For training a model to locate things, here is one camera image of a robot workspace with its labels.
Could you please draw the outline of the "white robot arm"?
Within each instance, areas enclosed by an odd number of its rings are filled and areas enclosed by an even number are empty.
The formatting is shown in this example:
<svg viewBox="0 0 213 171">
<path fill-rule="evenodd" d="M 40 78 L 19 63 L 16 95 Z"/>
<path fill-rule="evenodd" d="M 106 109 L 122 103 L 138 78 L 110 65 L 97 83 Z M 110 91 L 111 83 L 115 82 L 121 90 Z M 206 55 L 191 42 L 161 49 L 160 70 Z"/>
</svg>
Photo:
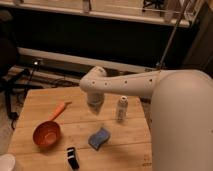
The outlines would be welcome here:
<svg viewBox="0 0 213 171">
<path fill-rule="evenodd" d="M 213 78 L 199 70 L 109 77 L 92 68 L 81 80 L 91 109 L 106 93 L 151 101 L 153 171 L 213 171 Z"/>
</svg>

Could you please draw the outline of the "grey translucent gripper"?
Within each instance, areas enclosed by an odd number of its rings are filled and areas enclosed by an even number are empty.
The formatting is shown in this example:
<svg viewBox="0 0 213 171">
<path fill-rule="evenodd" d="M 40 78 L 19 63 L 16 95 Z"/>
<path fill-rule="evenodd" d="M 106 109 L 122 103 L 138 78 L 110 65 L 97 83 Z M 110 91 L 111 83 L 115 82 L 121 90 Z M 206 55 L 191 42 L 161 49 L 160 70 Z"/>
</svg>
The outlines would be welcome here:
<svg viewBox="0 0 213 171">
<path fill-rule="evenodd" d="M 93 113 L 99 114 L 104 103 L 104 99 L 105 96 L 102 93 L 88 93 L 87 105 Z"/>
</svg>

